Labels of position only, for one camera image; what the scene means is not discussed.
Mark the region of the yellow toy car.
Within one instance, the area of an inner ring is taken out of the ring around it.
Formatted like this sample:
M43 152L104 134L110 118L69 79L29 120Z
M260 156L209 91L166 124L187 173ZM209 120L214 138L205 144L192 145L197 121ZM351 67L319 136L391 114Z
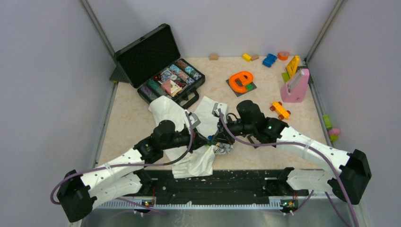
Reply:
M291 115L291 112L289 110L285 109L282 106L281 102L272 102L272 104L270 106L270 110L272 112L276 112L278 114L279 120L288 119Z

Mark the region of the green flat toy piece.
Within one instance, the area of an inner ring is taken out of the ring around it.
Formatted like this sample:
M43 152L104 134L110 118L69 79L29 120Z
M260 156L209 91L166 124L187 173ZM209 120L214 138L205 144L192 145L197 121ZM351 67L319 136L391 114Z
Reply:
M290 80L290 76L287 72L283 72L281 75L282 75L284 83L287 83Z

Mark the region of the small brown wooden block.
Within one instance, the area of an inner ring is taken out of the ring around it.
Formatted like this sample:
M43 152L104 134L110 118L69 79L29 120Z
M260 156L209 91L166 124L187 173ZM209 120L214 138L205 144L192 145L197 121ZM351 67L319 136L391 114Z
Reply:
M251 57L251 61L255 61L255 60L257 60L257 59L259 59L259 55L253 55L253 56Z

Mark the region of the colourful beaded brooch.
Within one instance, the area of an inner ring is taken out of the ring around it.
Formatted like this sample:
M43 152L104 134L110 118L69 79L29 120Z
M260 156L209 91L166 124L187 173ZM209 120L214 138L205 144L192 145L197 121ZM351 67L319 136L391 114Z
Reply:
M207 139L208 139L207 143L208 146L217 145L219 143L218 140L216 140L213 135L209 135Z

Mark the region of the orange tape roll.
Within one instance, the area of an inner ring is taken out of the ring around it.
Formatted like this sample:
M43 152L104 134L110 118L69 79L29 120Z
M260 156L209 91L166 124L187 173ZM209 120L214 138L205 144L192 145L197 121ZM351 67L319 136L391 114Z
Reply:
M277 55L278 59L281 61L286 61L289 58L289 56L290 56L290 53L286 52L286 51L280 51L280 52L278 52L278 55Z

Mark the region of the black poker chip case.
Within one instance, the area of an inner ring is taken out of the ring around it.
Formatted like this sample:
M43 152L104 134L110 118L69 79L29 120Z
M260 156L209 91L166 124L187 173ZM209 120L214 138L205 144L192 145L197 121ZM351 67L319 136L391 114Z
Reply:
M205 75L181 57L168 24L117 51L114 59L110 80L129 83L147 104L165 96L187 109L200 98Z

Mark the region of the orange letter e toy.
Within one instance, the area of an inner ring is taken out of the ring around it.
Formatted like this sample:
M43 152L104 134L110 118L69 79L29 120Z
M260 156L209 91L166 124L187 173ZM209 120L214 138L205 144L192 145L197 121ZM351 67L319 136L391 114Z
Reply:
M241 71L228 79L231 89L239 94L247 93L245 86L253 83L253 74L248 71Z

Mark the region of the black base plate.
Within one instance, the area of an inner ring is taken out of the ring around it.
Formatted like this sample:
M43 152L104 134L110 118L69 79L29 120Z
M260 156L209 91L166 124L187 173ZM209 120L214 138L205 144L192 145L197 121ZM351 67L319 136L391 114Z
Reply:
M135 197L150 197L157 205L268 204L273 197L299 198L308 190L293 190L280 180L282 170L215 170L212 175L175 179L167 170L141 170Z

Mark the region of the tan wooden block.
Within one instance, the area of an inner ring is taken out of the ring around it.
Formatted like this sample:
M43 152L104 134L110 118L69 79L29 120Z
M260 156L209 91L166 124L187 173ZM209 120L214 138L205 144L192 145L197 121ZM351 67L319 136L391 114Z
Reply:
M212 53L209 55L209 60L210 61L217 61L219 59L219 55L216 53Z

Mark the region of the pink wedge stand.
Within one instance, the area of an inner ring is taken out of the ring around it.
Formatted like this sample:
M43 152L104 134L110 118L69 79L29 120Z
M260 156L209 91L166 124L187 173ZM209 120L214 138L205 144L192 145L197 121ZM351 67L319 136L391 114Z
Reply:
M280 96L284 103L301 103L306 96L310 78L309 69L298 70L281 88Z

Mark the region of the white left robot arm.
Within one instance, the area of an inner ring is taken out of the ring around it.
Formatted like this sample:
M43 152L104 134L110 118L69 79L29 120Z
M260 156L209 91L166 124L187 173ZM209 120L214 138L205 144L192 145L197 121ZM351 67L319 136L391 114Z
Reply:
M86 217L98 205L117 197L138 193L150 193L152 183L136 173L147 167L156 166L164 155L164 150L186 147L186 151L174 164L188 153L208 143L208 139L196 129L184 126L181 131L175 129L170 120L163 120L154 128L150 136L138 142L133 148L111 162L95 169L78 173L71 170L52 191L56 196L53 203L61 205L70 223Z

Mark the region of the blue toy brick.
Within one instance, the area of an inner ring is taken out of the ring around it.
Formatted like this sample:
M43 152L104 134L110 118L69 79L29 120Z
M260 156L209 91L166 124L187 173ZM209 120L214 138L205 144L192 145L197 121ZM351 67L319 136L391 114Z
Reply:
M277 60L277 56L269 53L266 58L262 61L262 64L268 68L270 68L275 61Z

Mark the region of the yellow toy brick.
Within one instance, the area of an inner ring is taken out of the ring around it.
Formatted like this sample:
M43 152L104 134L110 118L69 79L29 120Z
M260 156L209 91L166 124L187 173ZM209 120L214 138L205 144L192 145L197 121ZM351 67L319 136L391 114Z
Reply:
M247 53L244 53L244 54L242 55L242 59L245 60L245 61L247 61L247 62L250 62L250 61L252 60L252 56L250 56L250 55L247 54Z

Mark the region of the pink and green toy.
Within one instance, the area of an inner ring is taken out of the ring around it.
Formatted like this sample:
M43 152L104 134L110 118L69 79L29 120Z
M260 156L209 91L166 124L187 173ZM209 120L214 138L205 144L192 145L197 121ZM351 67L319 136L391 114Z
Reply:
M331 142L337 141L338 138L339 138L339 135L341 134L340 128L334 128L332 126L332 123L331 123L331 120L329 118L329 115L327 115L327 114L323 115L323 122L324 122L325 128L326 128L326 130L328 132L328 136L329 136L330 141Z

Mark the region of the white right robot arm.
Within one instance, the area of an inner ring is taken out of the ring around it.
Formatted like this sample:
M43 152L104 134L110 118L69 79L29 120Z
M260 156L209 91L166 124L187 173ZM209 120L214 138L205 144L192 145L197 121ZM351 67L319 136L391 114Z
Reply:
M215 105L212 112L219 117L215 139L234 143L240 141L239 136L251 135L258 141L258 147L276 147L319 167L319 170L285 168L277 182L281 194L290 195L294 190L316 190L332 192L353 205L360 203L372 177L363 151L339 150L311 139L278 118L266 117L251 100L240 102L236 109L239 118L232 120L220 104Z

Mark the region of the white printed t-shirt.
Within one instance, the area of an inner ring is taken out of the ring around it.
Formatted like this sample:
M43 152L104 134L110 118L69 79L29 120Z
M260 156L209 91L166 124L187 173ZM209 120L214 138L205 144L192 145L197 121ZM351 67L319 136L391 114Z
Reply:
M155 163L157 158L167 155L174 178L212 175L216 155L229 153L231 146L218 143L197 150L190 150L190 146L195 133L205 137L213 135L216 139L219 118L212 114L216 102L205 96L196 110L190 112L166 97L152 101L148 109L153 115L156 127L147 138L146 147L150 156L145 161ZM201 121L195 129L189 121L190 113L197 114Z

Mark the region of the yellow perforated toy block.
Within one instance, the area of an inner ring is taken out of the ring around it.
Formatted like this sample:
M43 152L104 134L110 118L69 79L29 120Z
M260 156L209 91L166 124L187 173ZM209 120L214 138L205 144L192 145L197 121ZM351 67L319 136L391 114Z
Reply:
M292 78L295 75L298 65L299 65L299 61L300 61L299 56L295 55L291 59L291 61L287 64L286 70L287 70L287 74L288 74L289 78Z

